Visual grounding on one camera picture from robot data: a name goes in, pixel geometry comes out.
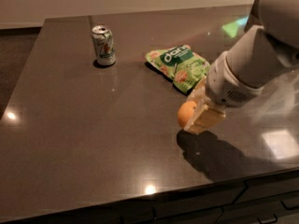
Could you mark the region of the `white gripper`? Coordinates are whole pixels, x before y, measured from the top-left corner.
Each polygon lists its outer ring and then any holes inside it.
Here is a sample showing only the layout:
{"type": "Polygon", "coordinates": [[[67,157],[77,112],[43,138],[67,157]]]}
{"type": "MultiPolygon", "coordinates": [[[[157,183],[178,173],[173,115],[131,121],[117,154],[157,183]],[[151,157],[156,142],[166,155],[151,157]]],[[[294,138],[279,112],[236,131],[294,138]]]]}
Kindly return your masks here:
{"type": "Polygon", "coordinates": [[[199,134],[208,130],[226,118],[226,106],[243,106],[262,93],[263,87],[252,88],[233,74],[227,54],[228,51],[224,51],[214,61],[206,79],[200,80],[187,97],[188,102],[184,104],[186,132],[199,134]],[[215,103],[206,99],[206,95],[215,103]]]}

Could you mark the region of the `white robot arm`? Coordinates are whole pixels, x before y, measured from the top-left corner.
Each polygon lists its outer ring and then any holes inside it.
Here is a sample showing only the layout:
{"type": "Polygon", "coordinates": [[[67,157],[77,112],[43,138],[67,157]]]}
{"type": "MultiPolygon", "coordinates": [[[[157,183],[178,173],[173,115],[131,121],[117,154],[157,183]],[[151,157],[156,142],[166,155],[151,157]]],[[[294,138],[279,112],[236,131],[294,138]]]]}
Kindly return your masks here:
{"type": "Polygon", "coordinates": [[[263,91],[269,81],[298,66],[299,0],[259,0],[256,20],[210,66],[178,111],[184,131],[199,134],[263,91]]]}

